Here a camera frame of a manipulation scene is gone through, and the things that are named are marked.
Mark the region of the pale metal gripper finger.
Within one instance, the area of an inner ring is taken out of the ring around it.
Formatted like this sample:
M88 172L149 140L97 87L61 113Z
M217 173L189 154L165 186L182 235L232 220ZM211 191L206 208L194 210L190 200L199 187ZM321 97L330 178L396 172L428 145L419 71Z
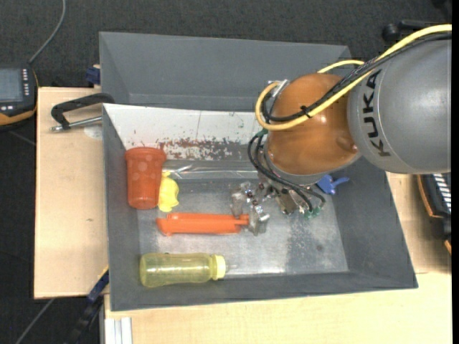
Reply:
M264 210L259 201L253 199L250 202L248 229L255 235L264 234L267 229L270 215Z
M233 217L240 217L243 213L243 207L252 199L251 183L246 181L236 186L231 191L230 209Z

